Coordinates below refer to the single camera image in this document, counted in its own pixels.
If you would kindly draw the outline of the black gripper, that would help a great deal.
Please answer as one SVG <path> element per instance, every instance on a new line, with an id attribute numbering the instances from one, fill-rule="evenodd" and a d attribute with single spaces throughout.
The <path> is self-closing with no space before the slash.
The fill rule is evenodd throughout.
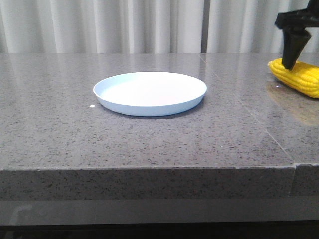
<path id="1" fill-rule="evenodd" d="M 282 64 L 286 69 L 292 70 L 311 38 L 305 28 L 319 26 L 319 1 L 310 0 L 304 9 L 279 13 L 275 26 L 280 30 L 283 29 Z"/>

